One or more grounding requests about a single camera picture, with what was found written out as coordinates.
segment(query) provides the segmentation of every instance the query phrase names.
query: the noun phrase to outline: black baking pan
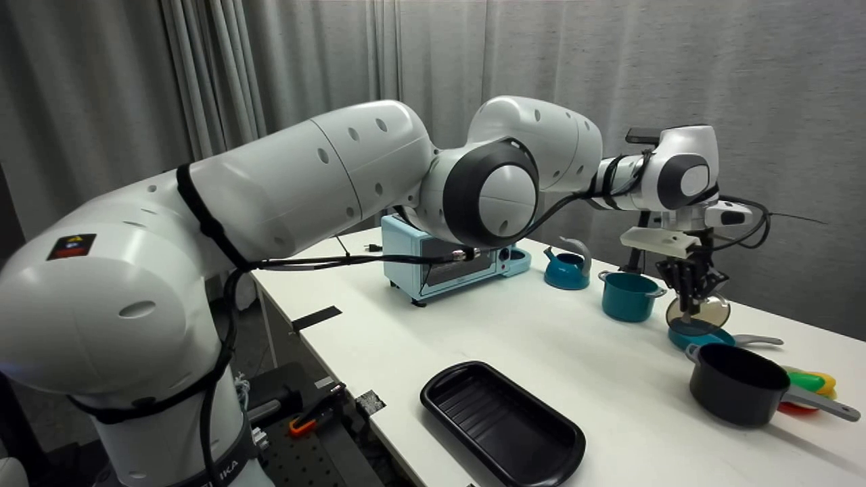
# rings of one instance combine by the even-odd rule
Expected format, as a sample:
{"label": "black baking pan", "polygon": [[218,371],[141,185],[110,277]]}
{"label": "black baking pan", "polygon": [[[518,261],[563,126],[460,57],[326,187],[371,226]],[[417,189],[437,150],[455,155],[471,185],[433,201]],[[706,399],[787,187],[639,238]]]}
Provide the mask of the black baking pan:
{"label": "black baking pan", "polygon": [[585,434],[487,362],[457,362],[423,389],[440,416],[505,484],[563,484]]}

